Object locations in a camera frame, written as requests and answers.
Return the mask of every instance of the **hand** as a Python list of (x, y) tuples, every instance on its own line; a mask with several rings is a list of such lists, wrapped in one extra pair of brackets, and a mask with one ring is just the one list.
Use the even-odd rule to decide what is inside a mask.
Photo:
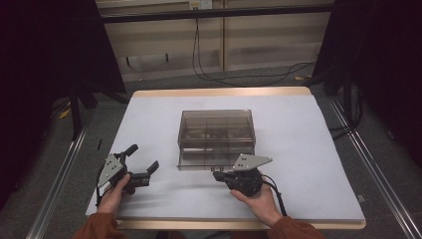
[(274, 201), (273, 191), (267, 184), (263, 184), (260, 192), (252, 197), (247, 197), (242, 192), (235, 189), (231, 190), (230, 193), (239, 201), (247, 204), (255, 216), (269, 227), (283, 218), (283, 215), (279, 212), (276, 202)]
[(123, 188), (127, 185), (130, 181), (130, 175), (126, 174), (115, 187), (109, 185), (105, 190), (105, 194), (103, 195), (102, 202), (100, 203), (99, 209), (97, 212), (99, 213), (111, 213), (114, 216), (117, 214), (118, 206), (120, 205), (121, 194), (123, 192)]

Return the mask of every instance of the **clear plastic box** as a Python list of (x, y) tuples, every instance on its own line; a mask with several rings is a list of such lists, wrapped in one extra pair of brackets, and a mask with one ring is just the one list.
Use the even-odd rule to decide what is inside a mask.
[(255, 154), (252, 112), (184, 111), (178, 144), (180, 170), (230, 170), (240, 153)]

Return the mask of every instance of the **gray bracket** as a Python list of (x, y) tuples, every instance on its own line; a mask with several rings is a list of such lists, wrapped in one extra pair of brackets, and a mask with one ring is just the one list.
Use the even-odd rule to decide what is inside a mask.
[(123, 165), (118, 161), (113, 154), (110, 154), (105, 159), (105, 167), (103, 168), (102, 174), (100, 175), (98, 187), (102, 187), (108, 182), (113, 176), (115, 176)]
[(235, 164), (233, 165), (234, 171), (248, 171), (263, 164), (273, 161), (270, 157), (256, 156), (249, 154), (240, 154)]

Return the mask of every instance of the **wire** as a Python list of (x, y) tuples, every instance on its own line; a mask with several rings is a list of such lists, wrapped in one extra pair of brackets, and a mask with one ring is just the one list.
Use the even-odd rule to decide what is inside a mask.
[(282, 193), (279, 192), (279, 190), (277, 189), (277, 186), (264, 180), (263, 180), (263, 183), (273, 188), (273, 190), (276, 192), (277, 199), (279, 200), (280, 210), (282, 211), (283, 216), (288, 216), (288, 213), (286, 212), (285, 204), (283, 203)]
[(266, 175), (266, 174), (262, 174), (262, 176), (265, 176), (265, 177), (267, 177), (268, 179), (270, 179), (270, 180), (273, 182), (274, 186), (277, 188), (276, 182), (273, 180), (273, 178), (271, 178), (270, 176), (268, 176), (268, 175)]
[[(195, 42), (193, 44), (193, 51), (192, 51), (192, 70), (195, 72), (196, 76), (198, 76), (200, 79), (204, 80), (204, 81), (209, 81), (209, 82), (217, 82), (217, 83), (221, 83), (221, 84), (225, 84), (228, 86), (233, 86), (233, 87), (241, 87), (241, 88), (247, 88), (247, 87), (266, 87), (266, 86), (270, 86), (273, 84), (276, 84), (282, 80), (284, 80), (289, 74), (297, 72), (311, 64), (314, 64), (315, 62), (310, 62), (310, 63), (297, 63), (294, 65), (291, 65), (288, 68), (288, 71), (286, 73), (282, 73), (282, 74), (275, 74), (275, 75), (251, 75), (251, 76), (237, 76), (237, 77), (224, 77), (224, 78), (214, 78), (211, 77), (209, 75), (207, 75), (204, 70), (202, 69), (202, 64), (201, 64), (201, 56), (200, 56), (200, 37), (199, 37), (199, 23), (198, 23), (198, 19), (196, 19), (196, 32), (195, 32)], [(199, 69), (201, 70), (201, 74), (199, 74), (196, 69), (195, 69), (195, 52), (197, 52), (197, 56), (198, 56), (198, 64), (199, 64)], [(298, 65), (304, 65), (298, 69), (295, 69), (292, 71), (292, 68)], [(232, 84), (232, 83), (227, 83), (227, 82), (223, 82), (225, 80), (230, 80), (230, 79), (239, 79), (239, 78), (274, 78), (274, 77), (281, 77), (280, 79), (270, 82), (270, 83), (266, 83), (266, 84), (261, 84), (261, 85), (256, 85), (256, 86), (242, 86), (242, 85), (237, 85), (237, 84)]]
[(274, 192), (276, 192), (277, 199), (279, 201), (280, 210), (282, 211), (282, 215), (283, 216), (288, 216), (288, 213), (286, 212), (285, 204), (283, 203), (282, 193), (277, 188), (276, 182), (270, 176), (267, 176), (267, 175), (264, 175), (264, 174), (262, 174), (262, 176), (268, 177), (274, 184), (272, 184), (272, 183), (270, 183), (270, 182), (268, 182), (266, 180), (256, 179), (256, 178), (238, 177), (237, 179), (238, 180), (243, 180), (243, 181), (262, 182), (264, 184), (269, 185), (274, 190)]
[(355, 108), (356, 108), (356, 111), (354, 112), (354, 119), (352, 120), (350, 125), (345, 126), (345, 127), (329, 128), (329, 130), (331, 130), (331, 131), (341, 130), (341, 129), (344, 130), (342, 133), (340, 133), (336, 136), (333, 136), (332, 140), (337, 140), (337, 139), (345, 136), (346, 134), (355, 130), (357, 128), (357, 126), (359, 125), (359, 123), (362, 119), (362, 115), (363, 115), (362, 93), (361, 92), (358, 92), (358, 94), (357, 94), (357, 100), (356, 100), (356, 103), (355, 103)]

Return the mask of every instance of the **brown sleeve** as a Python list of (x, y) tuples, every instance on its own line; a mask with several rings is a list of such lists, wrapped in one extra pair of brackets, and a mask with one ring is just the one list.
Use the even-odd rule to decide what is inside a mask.
[(318, 230), (306, 222), (298, 222), (291, 217), (283, 217), (267, 232), (270, 239), (323, 239)]
[(117, 231), (117, 221), (111, 213), (94, 213), (74, 235), (74, 239), (125, 239), (123, 233)]

